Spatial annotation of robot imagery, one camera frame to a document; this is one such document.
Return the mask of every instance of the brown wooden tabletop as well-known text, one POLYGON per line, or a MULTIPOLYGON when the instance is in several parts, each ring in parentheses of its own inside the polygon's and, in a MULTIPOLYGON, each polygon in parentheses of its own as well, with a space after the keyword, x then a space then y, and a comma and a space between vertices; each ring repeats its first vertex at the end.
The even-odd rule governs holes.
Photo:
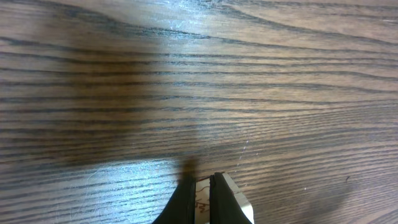
POLYGON ((256 223, 397 223, 398 1, 0 0, 0 223, 151 223, 187 158, 256 223))

